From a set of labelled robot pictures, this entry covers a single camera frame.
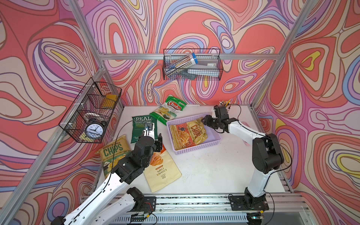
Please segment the green yellow kettle chips bag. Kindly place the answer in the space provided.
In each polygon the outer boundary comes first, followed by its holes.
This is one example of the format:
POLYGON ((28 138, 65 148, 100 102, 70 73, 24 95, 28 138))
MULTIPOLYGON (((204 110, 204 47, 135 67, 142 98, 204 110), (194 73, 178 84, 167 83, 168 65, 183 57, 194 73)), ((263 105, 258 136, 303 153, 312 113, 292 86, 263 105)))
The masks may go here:
POLYGON ((120 159, 123 159, 131 152, 126 135, 118 137, 108 145, 100 148, 96 154, 101 157, 105 178, 108 177, 112 168, 115 167, 120 159))

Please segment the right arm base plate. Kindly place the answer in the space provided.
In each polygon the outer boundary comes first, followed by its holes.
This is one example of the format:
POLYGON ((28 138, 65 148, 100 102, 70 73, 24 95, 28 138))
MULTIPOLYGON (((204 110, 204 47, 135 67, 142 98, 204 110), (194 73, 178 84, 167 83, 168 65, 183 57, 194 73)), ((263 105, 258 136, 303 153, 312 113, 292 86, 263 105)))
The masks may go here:
POLYGON ((260 197, 252 197, 252 195, 228 195, 232 211, 267 211, 269 205, 266 200, 266 194, 260 197))

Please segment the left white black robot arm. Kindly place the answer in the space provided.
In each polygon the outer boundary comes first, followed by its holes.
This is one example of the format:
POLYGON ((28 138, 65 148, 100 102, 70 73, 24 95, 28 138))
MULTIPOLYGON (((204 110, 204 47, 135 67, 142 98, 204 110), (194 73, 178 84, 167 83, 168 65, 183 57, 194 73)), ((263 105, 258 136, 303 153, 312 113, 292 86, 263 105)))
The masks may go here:
POLYGON ((106 180, 79 207, 66 216, 57 216, 52 225, 108 225, 116 217, 143 203, 143 193, 130 184, 150 165, 155 152, 161 152, 161 134, 155 140, 142 136, 134 150, 118 161, 106 180))

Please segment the cassava chips cream orange bag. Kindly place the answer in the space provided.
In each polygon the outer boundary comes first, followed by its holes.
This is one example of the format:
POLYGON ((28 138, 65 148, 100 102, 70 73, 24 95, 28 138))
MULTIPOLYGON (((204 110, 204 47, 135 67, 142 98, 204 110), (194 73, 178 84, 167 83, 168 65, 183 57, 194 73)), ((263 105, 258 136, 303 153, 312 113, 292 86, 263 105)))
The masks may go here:
POLYGON ((155 193, 179 179, 182 174, 164 146, 155 152, 150 165, 145 169, 144 176, 150 190, 155 193))

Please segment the green Chuba cassava chips bag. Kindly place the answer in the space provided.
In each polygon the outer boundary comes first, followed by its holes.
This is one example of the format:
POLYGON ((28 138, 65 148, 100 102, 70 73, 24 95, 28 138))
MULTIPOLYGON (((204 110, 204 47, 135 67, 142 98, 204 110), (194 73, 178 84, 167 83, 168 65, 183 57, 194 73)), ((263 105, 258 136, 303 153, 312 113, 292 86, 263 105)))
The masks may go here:
POLYGON ((168 96, 165 103, 151 112, 150 116, 166 125, 168 121, 175 119, 186 106, 187 103, 179 98, 168 96))

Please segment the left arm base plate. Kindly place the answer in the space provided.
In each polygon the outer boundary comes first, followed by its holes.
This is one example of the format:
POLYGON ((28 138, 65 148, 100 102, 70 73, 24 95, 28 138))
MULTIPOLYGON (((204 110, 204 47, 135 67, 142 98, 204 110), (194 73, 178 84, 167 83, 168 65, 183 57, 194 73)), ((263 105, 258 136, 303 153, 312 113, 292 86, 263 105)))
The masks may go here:
POLYGON ((156 209, 157 198, 146 196, 135 203, 135 206, 129 212, 151 213, 156 209))

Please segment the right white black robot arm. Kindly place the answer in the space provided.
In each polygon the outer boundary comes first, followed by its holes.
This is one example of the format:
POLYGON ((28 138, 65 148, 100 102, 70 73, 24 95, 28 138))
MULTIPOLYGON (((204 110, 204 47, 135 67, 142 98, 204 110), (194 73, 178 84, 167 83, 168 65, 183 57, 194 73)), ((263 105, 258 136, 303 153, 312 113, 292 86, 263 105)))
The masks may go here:
POLYGON ((245 189, 245 196, 251 200, 266 196, 270 177, 280 171, 285 160, 277 136, 261 133, 239 119, 230 118, 225 106, 214 106, 213 111, 215 116, 206 115, 201 119, 203 125, 214 130, 221 129, 223 133, 235 135, 252 146, 252 163, 256 170, 245 189))

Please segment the dark green Real chips bag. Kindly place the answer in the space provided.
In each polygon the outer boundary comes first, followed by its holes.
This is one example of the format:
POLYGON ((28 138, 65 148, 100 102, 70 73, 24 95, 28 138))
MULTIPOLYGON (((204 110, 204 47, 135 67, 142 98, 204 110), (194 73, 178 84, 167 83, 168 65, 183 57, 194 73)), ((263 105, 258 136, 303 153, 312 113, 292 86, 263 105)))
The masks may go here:
POLYGON ((131 143, 135 143, 139 140, 139 137, 143 136, 143 130, 145 123, 153 123, 155 130, 155 140, 158 139, 158 131, 157 131, 157 120, 151 115, 140 115, 132 117, 132 136, 131 143))

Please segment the red yellow chips bag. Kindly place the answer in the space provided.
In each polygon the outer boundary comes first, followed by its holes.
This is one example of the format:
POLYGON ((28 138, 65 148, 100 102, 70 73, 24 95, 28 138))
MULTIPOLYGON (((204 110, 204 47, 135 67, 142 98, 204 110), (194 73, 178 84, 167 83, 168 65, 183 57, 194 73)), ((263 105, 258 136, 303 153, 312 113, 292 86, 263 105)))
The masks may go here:
POLYGON ((202 118, 169 126, 176 151, 200 145, 207 140, 208 135, 201 122, 202 118))

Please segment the purple plastic basket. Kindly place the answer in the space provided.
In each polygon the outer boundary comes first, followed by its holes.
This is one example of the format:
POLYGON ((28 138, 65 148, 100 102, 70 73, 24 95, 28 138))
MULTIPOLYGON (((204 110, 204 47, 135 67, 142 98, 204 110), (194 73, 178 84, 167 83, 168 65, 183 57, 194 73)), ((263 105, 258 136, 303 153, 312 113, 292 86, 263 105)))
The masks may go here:
POLYGON ((172 150, 176 155, 193 152, 219 144, 221 138, 202 119, 207 113, 192 115, 166 123, 172 150))

